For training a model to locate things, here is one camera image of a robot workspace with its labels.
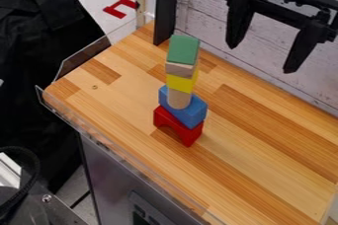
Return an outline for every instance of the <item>wooden block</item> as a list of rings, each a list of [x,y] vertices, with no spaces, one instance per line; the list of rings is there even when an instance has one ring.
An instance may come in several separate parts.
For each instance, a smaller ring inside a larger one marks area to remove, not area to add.
[[[175,89],[168,89],[167,102],[169,106],[175,110],[185,109],[192,99],[192,94],[187,94]]]
[[[176,36],[170,38],[168,62],[195,65],[200,41],[194,37]]]
[[[199,76],[199,69],[196,69],[191,79],[182,78],[176,75],[167,74],[167,86],[187,94],[193,92],[194,85]]]
[[[192,95],[189,106],[183,110],[175,110],[171,108],[167,102],[168,87],[163,86],[159,90],[159,104],[169,113],[173,114],[189,129],[195,128],[205,120],[208,111],[208,105],[198,96]]]
[[[190,147],[201,136],[204,122],[202,121],[194,129],[189,129],[177,118],[175,118],[174,115],[172,115],[160,106],[154,111],[154,125],[157,127],[160,127],[162,125],[170,126],[180,136],[182,143],[186,147]]]
[[[192,78],[196,69],[195,65],[166,62],[166,73],[182,78]]]

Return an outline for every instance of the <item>wooden table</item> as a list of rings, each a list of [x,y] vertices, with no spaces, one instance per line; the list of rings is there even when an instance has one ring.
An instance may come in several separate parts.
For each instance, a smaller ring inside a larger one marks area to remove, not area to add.
[[[202,50],[195,92],[210,110],[186,148],[153,125],[168,42],[154,46],[152,31],[100,53],[44,99],[211,224],[321,222],[336,196],[337,118]]]

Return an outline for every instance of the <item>block tower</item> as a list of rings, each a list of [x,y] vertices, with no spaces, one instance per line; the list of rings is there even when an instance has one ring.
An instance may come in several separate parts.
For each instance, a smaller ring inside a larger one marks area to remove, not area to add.
[[[201,136],[208,110],[208,105],[192,93],[199,75],[199,48],[196,38],[170,38],[167,84],[159,90],[160,106],[154,111],[154,124],[173,128],[187,147]]]

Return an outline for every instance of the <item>cable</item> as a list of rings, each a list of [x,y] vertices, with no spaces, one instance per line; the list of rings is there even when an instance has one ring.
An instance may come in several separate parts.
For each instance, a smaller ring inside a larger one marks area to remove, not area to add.
[[[32,151],[22,148],[22,147],[15,147],[15,146],[9,146],[9,147],[2,147],[0,148],[0,153],[6,152],[6,153],[14,153],[17,155],[25,155],[27,158],[29,158],[33,165],[33,174],[30,178],[30,180],[16,192],[11,198],[9,198],[5,203],[0,205],[0,219],[3,218],[8,212],[11,211],[12,208],[14,208],[17,204],[19,204],[28,194],[30,189],[34,186],[34,184],[38,180],[38,176],[40,174],[41,170],[41,163],[39,158],[36,154],[34,154]]]

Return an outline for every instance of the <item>black metal post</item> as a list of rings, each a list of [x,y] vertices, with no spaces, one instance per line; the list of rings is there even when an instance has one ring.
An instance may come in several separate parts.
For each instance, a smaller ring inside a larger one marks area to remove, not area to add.
[[[156,20],[153,41],[155,45],[162,43],[174,33],[176,6],[177,0],[156,0]]]

